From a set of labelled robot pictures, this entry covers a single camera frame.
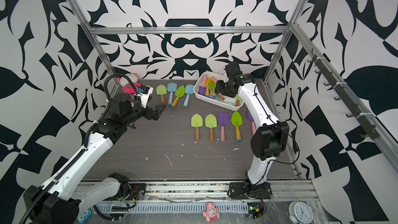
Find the light blue toy shovel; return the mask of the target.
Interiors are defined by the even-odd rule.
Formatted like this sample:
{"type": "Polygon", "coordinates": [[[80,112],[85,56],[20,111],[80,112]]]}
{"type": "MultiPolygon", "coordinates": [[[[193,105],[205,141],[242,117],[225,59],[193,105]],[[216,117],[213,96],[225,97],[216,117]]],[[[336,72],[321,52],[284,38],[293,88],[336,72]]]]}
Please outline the light blue toy shovel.
{"type": "Polygon", "coordinates": [[[185,94],[186,98],[184,100],[183,106],[187,107],[189,103],[190,95],[194,94],[194,85],[186,85],[185,86],[185,94]]]}

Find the purple pointed shovel pink handle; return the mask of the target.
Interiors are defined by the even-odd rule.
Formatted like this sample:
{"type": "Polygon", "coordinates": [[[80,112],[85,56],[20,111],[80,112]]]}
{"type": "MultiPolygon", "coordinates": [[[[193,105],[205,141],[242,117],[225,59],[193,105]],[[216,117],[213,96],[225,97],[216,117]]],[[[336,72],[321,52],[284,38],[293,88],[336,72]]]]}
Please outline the purple pointed shovel pink handle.
{"type": "Polygon", "coordinates": [[[255,133],[256,133],[256,131],[257,131],[257,127],[256,127],[256,124],[255,124],[254,118],[253,118],[253,116],[251,115],[251,113],[250,113],[249,110],[247,111],[246,116],[247,116],[247,119],[248,119],[248,120],[250,121],[250,123],[251,123],[252,135],[255,135],[255,133]]]}

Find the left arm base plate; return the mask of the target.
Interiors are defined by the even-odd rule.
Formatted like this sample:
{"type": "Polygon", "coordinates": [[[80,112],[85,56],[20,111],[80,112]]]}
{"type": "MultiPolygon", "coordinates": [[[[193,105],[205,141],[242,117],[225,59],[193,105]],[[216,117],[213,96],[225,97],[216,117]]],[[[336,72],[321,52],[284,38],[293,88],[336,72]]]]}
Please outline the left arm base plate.
{"type": "Polygon", "coordinates": [[[125,200],[139,200],[146,195],[145,183],[129,183],[125,190],[124,199],[125,200]]]}

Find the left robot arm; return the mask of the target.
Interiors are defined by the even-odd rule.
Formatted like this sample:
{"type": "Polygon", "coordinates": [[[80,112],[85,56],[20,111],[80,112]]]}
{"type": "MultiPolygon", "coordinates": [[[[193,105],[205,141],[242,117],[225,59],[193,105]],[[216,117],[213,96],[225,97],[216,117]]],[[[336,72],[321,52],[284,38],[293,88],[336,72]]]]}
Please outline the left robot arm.
{"type": "Polygon", "coordinates": [[[149,94],[140,94],[135,98],[127,93],[108,97],[108,105],[100,119],[86,133],[84,143],[66,164],[41,186],[30,186],[23,194],[27,211],[20,223],[28,220],[37,224],[72,224],[82,212],[107,198],[124,197],[127,190],[127,178],[115,175],[96,184],[88,193],[77,197],[75,189],[95,165],[133,123],[144,117],[158,120],[166,105],[155,108],[145,106],[144,100],[150,100],[149,94]]]}

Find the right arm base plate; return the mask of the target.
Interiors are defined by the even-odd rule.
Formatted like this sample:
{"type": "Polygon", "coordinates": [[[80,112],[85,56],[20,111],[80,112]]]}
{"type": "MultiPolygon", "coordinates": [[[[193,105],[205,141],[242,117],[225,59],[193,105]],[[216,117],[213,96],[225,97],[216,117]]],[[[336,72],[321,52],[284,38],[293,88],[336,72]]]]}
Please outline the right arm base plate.
{"type": "Polygon", "coordinates": [[[272,190],[270,184],[267,182],[252,185],[249,180],[244,180],[243,182],[229,183],[227,195],[233,200],[251,198],[269,200],[272,195],[272,190]]]}

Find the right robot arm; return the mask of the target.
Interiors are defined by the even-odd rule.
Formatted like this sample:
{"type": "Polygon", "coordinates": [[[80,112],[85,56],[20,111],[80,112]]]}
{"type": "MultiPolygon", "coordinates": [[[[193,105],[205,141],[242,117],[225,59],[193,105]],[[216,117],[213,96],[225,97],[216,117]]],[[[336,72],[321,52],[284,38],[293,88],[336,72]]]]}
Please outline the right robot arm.
{"type": "Polygon", "coordinates": [[[289,125],[272,113],[251,74],[244,74],[238,63],[225,67],[228,80],[216,83],[215,91],[224,96],[242,98],[256,125],[250,146],[254,154],[247,177],[251,185],[266,182],[272,163],[286,149],[289,125]]]}

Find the green shovel orange handle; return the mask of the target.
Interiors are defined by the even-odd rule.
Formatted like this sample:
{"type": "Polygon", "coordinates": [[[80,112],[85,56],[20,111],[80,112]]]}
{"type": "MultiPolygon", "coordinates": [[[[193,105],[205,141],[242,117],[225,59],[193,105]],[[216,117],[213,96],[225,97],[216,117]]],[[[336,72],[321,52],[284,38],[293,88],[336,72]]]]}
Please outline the green shovel orange handle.
{"type": "Polygon", "coordinates": [[[156,88],[156,94],[160,96],[161,104],[165,104],[164,96],[167,94],[167,88],[165,85],[158,85],[156,88]]]}

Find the light blue round shovel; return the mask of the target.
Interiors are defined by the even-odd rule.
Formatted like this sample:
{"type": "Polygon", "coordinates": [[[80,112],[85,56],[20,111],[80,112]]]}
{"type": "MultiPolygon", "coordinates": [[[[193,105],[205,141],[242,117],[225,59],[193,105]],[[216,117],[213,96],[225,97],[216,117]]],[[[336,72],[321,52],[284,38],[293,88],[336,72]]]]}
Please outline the light blue round shovel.
{"type": "Polygon", "coordinates": [[[171,105],[173,102],[173,93],[177,90],[177,84],[176,83],[169,83],[167,85],[167,91],[170,94],[169,95],[169,100],[168,100],[168,105],[171,105]]]}

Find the green pointed shovel yellow handle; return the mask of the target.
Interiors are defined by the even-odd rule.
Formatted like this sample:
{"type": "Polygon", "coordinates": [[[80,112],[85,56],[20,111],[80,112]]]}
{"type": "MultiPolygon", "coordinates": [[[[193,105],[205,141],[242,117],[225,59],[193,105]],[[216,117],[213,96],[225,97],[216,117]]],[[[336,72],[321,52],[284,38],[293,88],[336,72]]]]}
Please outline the green pointed shovel yellow handle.
{"type": "Polygon", "coordinates": [[[240,126],[243,124],[243,119],[238,111],[235,111],[231,117],[231,123],[236,128],[236,140],[241,142],[240,126]]]}

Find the light green shovel wooden handle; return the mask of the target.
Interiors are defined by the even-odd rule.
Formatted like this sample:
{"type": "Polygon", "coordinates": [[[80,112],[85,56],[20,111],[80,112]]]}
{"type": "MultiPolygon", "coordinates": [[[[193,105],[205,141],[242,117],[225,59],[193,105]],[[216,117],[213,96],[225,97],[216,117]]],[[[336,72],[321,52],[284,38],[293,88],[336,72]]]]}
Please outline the light green shovel wooden handle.
{"type": "Polygon", "coordinates": [[[205,118],[205,126],[209,128],[209,140],[213,142],[214,139],[214,128],[217,127],[217,118],[213,114],[209,114],[205,118]]]}

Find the purple square shovel pink handle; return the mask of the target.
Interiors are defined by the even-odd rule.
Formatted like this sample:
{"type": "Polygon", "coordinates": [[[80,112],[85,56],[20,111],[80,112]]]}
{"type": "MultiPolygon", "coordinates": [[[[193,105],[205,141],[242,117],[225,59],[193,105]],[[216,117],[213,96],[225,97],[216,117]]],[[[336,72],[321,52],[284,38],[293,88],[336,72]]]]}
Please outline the purple square shovel pink handle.
{"type": "Polygon", "coordinates": [[[226,112],[219,112],[217,115],[217,121],[221,126],[220,140],[222,142],[225,142],[226,141],[225,126],[229,123],[229,114],[226,112]]]}

